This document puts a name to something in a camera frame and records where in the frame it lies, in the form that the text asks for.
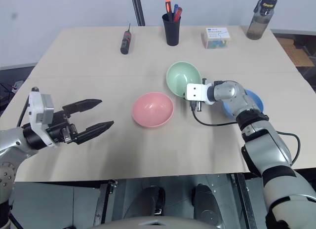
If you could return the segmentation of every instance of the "green bowl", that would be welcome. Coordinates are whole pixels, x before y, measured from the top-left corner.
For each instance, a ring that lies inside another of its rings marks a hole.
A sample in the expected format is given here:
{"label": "green bowl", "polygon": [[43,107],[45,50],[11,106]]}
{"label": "green bowl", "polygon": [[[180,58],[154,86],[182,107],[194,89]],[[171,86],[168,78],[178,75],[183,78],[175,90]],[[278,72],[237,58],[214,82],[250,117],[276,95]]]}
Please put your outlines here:
{"label": "green bowl", "polygon": [[193,64],[184,61],[171,65],[167,72],[167,85],[171,92],[183,97],[188,83],[202,83],[197,68]]}

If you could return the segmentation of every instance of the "blue bowl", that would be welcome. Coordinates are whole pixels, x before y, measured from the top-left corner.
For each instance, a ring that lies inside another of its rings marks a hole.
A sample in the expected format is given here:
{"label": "blue bowl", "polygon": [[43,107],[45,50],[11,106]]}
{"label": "blue bowl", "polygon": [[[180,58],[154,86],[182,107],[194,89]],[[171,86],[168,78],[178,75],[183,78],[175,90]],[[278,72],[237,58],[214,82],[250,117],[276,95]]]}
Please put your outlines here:
{"label": "blue bowl", "polygon": [[[254,100],[256,105],[259,107],[260,111],[263,112],[264,106],[263,106],[263,102],[261,101],[260,97],[248,89],[246,89],[246,93],[249,97],[251,97]],[[228,105],[223,102],[223,106],[224,106],[224,112],[227,115],[227,117],[230,119],[235,119],[233,114],[231,113],[231,110],[229,110]]]}

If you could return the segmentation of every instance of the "pen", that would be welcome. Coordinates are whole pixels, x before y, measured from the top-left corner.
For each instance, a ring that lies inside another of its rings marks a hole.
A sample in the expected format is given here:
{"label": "pen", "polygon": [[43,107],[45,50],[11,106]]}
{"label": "pen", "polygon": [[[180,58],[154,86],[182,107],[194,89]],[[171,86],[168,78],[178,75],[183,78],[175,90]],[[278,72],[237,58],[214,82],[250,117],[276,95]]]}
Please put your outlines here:
{"label": "pen", "polygon": [[182,8],[178,7],[177,13],[174,15],[174,18],[173,18],[174,22],[177,22],[180,19],[181,13],[182,13]]}
{"label": "pen", "polygon": [[172,22],[172,11],[171,11],[171,1],[170,0],[166,0],[166,10],[167,10],[167,14],[168,14],[168,20],[170,22]]}
{"label": "pen", "polygon": [[179,5],[176,3],[176,4],[174,5],[174,9],[173,9],[173,18],[174,18],[174,16],[175,16],[176,13],[177,13],[178,7],[179,7]]}

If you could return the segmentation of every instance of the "blue pen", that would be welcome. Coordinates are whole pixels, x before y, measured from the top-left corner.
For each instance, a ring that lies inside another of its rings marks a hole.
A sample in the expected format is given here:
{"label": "blue pen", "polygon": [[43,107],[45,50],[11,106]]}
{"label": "blue pen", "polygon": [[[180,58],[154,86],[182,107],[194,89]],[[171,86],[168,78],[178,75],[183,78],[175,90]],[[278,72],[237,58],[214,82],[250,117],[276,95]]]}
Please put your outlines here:
{"label": "blue pen", "polygon": [[174,16],[176,15],[176,12],[177,12],[177,10],[178,10],[178,4],[175,4],[174,5],[174,9],[173,9],[173,18],[174,18]]}

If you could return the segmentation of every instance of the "water bottle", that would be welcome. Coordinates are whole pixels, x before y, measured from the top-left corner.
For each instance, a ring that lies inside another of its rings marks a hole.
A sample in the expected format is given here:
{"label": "water bottle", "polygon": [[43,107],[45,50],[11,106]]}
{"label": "water bottle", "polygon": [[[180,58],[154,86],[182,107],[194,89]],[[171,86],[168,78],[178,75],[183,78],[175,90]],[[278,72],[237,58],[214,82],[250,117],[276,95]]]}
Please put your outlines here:
{"label": "water bottle", "polygon": [[277,0],[259,0],[248,28],[247,37],[252,40],[258,40],[262,37],[272,15]]}

